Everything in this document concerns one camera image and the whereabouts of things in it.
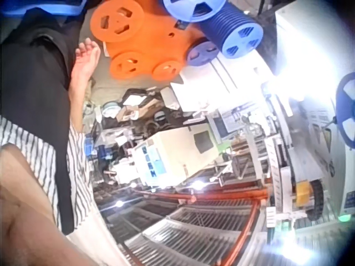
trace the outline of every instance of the yellow part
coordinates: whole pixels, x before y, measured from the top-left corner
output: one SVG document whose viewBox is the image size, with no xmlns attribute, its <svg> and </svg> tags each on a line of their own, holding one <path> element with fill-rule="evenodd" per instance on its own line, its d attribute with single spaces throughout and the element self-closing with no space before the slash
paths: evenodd
<svg viewBox="0 0 355 266">
<path fill-rule="evenodd" d="M 296 184 L 296 206 L 301 207 L 310 201 L 311 185 L 308 181 Z"/>
</svg>

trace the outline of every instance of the beige machine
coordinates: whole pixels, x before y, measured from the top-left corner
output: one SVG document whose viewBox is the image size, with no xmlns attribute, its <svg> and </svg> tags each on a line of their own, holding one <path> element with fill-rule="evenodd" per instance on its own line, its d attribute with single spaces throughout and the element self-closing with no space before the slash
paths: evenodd
<svg viewBox="0 0 355 266">
<path fill-rule="evenodd" d="M 178 185 L 218 155 L 208 124 L 158 132 L 133 151 L 142 183 L 159 187 Z"/>
</svg>

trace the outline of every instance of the person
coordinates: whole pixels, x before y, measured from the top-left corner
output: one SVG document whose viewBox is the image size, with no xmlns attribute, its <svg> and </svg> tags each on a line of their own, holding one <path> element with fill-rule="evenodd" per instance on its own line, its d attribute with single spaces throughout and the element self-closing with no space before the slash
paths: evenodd
<svg viewBox="0 0 355 266">
<path fill-rule="evenodd" d="M 86 11 L 59 25 L 31 9 L 1 44 L 2 265 L 128 265 L 84 154 L 84 94 L 100 58 L 95 41 L 78 45 Z"/>
</svg>

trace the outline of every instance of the red pipe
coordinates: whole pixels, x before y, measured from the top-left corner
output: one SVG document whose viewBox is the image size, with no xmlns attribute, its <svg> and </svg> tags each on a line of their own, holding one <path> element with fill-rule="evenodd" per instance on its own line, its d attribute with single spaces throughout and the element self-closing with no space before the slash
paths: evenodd
<svg viewBox="0 0 355 266">
<path fill-rule="evenodd" d="M 121 243 L 121 246 L 124 248 L 124 250 L 127 252 L 128 256 L 133 260 L 133 262 L 137 265 L 137 266 L 144 266 L 144 264 L 139 260 L 139 258 L 137 258 L 133 252 L 129 249 L 129 247 L 127 247 L 124 243 Z"/>
<path fill-rule="evenodd" d="M 248 222 L 244 226 L 243 231 L 240 233 L 240 235 L 237 239 L 237 242 L 234 244 L 232 249 L 229 251 L 229 254 L 227 255 L 227 257 L 225 259 L 223 259 L 221 264 L 219 264 L 219 265 L 230 266 L 233 264 L 233 262 L 237 258 L 238 254 L 239 254 L 240 250 L 242 249 L 242 247 L 245 243 L 245 240 L 248 236 L 248 232 L 250 231 L 251 226 L 253 225 L 253 222 L 256 217 L 257 209 L 259 208 L 259 204 L 260 204 L 259 201 L 253 201 L 253 205 L 251 206 Z"/>
<path fill-rule="evenodd" d="M 149 191 L 138 191 L 134 190 L 136 193 L 148 196 L 155 196 L 161 198 L 172 198 L 175 200 L 190 200 L 192 196 L 196 198 L 197 201 L 227 201 L 227 200 L 240 200 L 240 199 L 267 199 L 268 191 L 266 188 L 261 190 L 248 190 L 239 192 L 225 192 L 225 193 L 206 193 L 206 194 L 178 194 L 178 193 L 152 193 Z"/>
</svg>

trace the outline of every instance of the green light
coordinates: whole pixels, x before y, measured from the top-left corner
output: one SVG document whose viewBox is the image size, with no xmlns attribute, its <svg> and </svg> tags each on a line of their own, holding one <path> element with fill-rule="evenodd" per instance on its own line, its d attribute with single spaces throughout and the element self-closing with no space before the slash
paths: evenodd
<svg viewBox="0 0 355 266">
<path fill-rule="evenodd" d="M 345 214 L 345 215 L 341 215 L 338 217 L 338 220 L 341 222 L 348 222 L 351 219 L 351 214 Z"/>
</svg>

